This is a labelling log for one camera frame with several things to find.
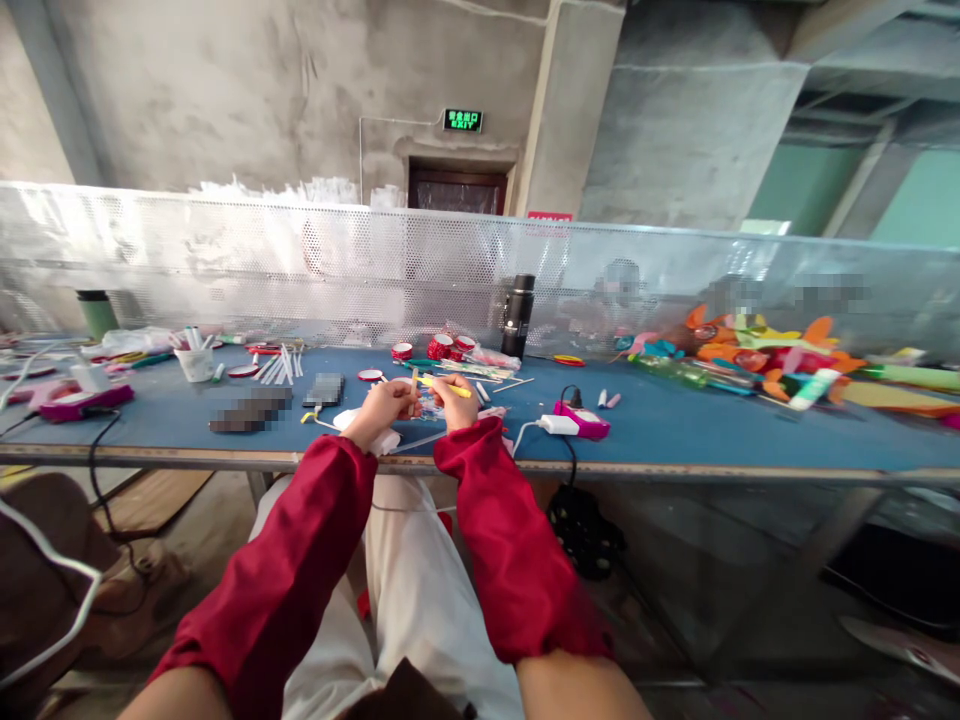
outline person's left hand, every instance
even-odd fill
[[[409,382],[379,383],[370,388],[357,417],[340,436],[353,440],[363,452],[369,452],[371,443],[395,421],[420,417],[422,412],[420,390]]]

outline blue table surface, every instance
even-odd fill
[[[238,347],[214,353],[215,362],[229,368],[249,362]],[[359,407],[369,385],[357,372],[378,368],[388,377],[407,374],[392,364],[383,350],[321,348],[303,356],[304,376],[293,385],[290,409],[272,426],[258,433],[214,433],[207,423],[215,410],[227,407],[246,391],[262,387],[252,378],[224,376],[220,384],[187,383],[179,364],[171,360],[144,368],[130,379],[136,391],[123,407],[122,419],[102,441],[103,446],[194,448],[241,451],[303,452],[322,426],[300,424],[307,412],[301,406],[313,377],[340,372],[346,377],[340,408],[326,408],[321,419],[330,421],[341,409]],[[620,393],[612,410],[600,411],[612,429],[600,441],[573,438],[583,462],[647,463],[667,465],[790,467],[804,469],[880,470],[900,472],[920,468],[960,468],[960,436],[942,429],[906,425],[892,416],[848,404],[845,411],[811,410],[788,419],[787,411],[758,398],[743,398],[720,390],[690,390],[650,376],[626,362],[591,363],[571,368],[528,358],[518,376],[534,382],[491,395],[509,411],[505,425],[516,438],[520,426],[553,410],[565,385],[580,387],[584,405],[595,406],[602,389]],[[487,384],[488,391],[502,386]],[[25,415],[22,406],[9,407],[0,417],[0,431]],[[12,430],[2,444],[88,445],[108,420],[51,425],[37,419]],[[398,422],[403,443],[440,432],[437,422]],[[410,451],[429,455],[429,446]],[[528,428],[517,459],[569,460],[563,442],[539,428]]]

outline green wall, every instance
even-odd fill
[[[862,148],[778,145],[749,217],[789,220],[791,235],[820,235],[863,153]]]
[[[960,152],[921,153],[870,239],[960,247]]]

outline white cup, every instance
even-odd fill
[[[213,348],[206,350],[174,350],[187,382],[206,382],[213,377]]]

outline black thermos bottle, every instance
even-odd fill
[[[500,352],[523,359],[523,347],[527,344],[530,313],[533,312],[533,275],[517,275],[513,290],[507,295],[503,309],[503,342]]]

